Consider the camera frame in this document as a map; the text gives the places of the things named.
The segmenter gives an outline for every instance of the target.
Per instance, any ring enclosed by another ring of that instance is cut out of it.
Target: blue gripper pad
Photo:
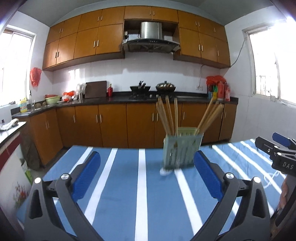
[[[209,193],[220,202],[224,196],[222,182],[211,168],[210,161],[200,150],[195,153],[193,161]]]
[[[289,147],[291,144],[291,141],[288,138],[286,138],[276,132],[272,134],[272,139],[274,141],[276,141],[277,143],[283,145],[284,147]]]
[[[101,165],[100,154],[97,153],[96,151],[93,151],[92,154],[85,161],[85,163],[81,165],[84,165],[84,168],[80,172],[79,176],[76,178],[75,182],[72,185],[73,187],[72,199],[75,202],[77,202],[77,200],[84,197],[91,181],[93,180],[95,174],[97,173]]]

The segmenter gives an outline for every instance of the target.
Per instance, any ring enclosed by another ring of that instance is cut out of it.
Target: silver screw
[[[63,175],[61,175],[61,179],[66,180],[69,178],[69,174],[68,173],[64,173]]]
[[[231,172],[228,172],[228,173],[226,173],[226,177],[228,179],[232,179],[232,178],[234,178],[234,175]]]
[[[34,180],[34,182],[35,182],[36,184],[40,183],[40,182],[41,182],[41,178],[40,178],[40,177],[37,177],[37,178]]]
[[[254,177],[254,182],[256,182],[256,183],[260,183],[260,182],[261,182],[261,180],[260,180],[260,178],[259,178],[259,177]]]

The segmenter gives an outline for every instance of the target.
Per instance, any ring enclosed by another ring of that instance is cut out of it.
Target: cabinet door
[[[178,17],[180,28],[187,28],[198,31],[196,15],[178,10]]]
[[[81,19],[81,15],[69,18],[64,22],[64,26],[61,31],[61,38],[70,34],[78,32],[78,26]]]
[[[214,37],[217,39],[220,39],[224,42],[227,42],[227,36],[225,32],[225,27],[223,25],[220,25],[218,23],[213,22],[214,26]]]
[[[200,58],[200,37],[198,32],[185,28],[180,28],[179,32],[181,54]]]
[[[152,7],[152,20],[168,21],[178,23],[178,12],[166,7]]]
[[[219,39],[215,39],[216,50],[217,50],[217,61],[218,63],[230,66],[230,56],[228,43]]]
[[[128,148],[126,104],[99,105],[103,147]]]
[[[199,33],[202,58],[217,62],[215,38]]]
[[[182,105],[182,127],[197,127],[200,123],[203,114],[207,108],[207,104],[190,104],[184,103]]]
[[[66,147],[77,145],[75,107],[57,108],[57,119],[63,145]]]
[[[98,28],[92,28],[77,33],[74,58],[96,54],[96,38]]]
[[[234,104],[224,104],[223,120],[219,140],[230,140],[234,127],[237,106]]]
[[[153,148],[155,104],[126,104],[129,148]]]
[[[91,28],[98,28],[101,19],[102,9],[84,13],[81,16],[78,31],[83,31]]]
[[[170,104],[170,109],[173,116],[173,122],[174,122],[174,128],[175,128],[175,107],[174,104]],[[181,113],[182,113],[182,104],[178,104],[178,126],[181,126]],[[163,148],[163,139],[165,138],[165,130],[162,125],[162,122],[160,120],[159,114],[156,111],[156,120],[155,120],[155,142],[154,147],[155,148]]]
[[[46,44],[59,40],[64,22],[58,23],[49,29]]]
[[[59,39],[57,51],[57,64],[74,58],[75,42],[77,33]]]
[[[98,106],[75,106],[75,112],[79,145],[102,147]]]
[[[44,56],[43,56],[43,69],[56,65],[58,46],[59,46],[59,40],[51,42],[45,46]]]
[[[41,162],[46,165],[52,159],[53,148],[51,146],[49,131],[47,128],[46,114],[41,113],[30,118],[33,127],[35,145]]]
[[[197,18],[198,31],[200,33],[215,37],[214,25],[213,25],[214,22],[212,20],[203,18],[201,16],[196,16],[196,18]]]
[[[120,52],[121,44],[122,24],[99,27],[96,54]]]
[[[102,10],[100,26],[123,23],[124,7],[112,7]]]
[[[222,124],[223,112],[220,116],[218,116],[214,122],[210,125],[210,127],[204,133],[204,137],[202,139],[202,143],[211,143],[217,142],[219,140],[221,124]]]
[[[52,146],[51,159],[63,148],[61,135],[59,133],[59,124],[57,122],[57,113],[55,109],[45,112],[47,129],[49,132],[49,143]]]
[[[147,19],[151,20],[151,7],[148,6],[126,6],[124,19]]]

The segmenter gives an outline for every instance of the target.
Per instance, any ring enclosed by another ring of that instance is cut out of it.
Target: window
[[[0,35],[0,106],[27,97],[32,39],[7,29]]]
[[[296,103],[296,24],[282,21],[247,36],[255,68],[253,94]]]

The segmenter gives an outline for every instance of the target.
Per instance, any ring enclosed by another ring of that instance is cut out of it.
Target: ceiling
[[[72,10],[103,0],[27,0],[19,11],[52,26]],[[270,0],[173,0],[198,7],[226,25],[253,11],[272,6]]]

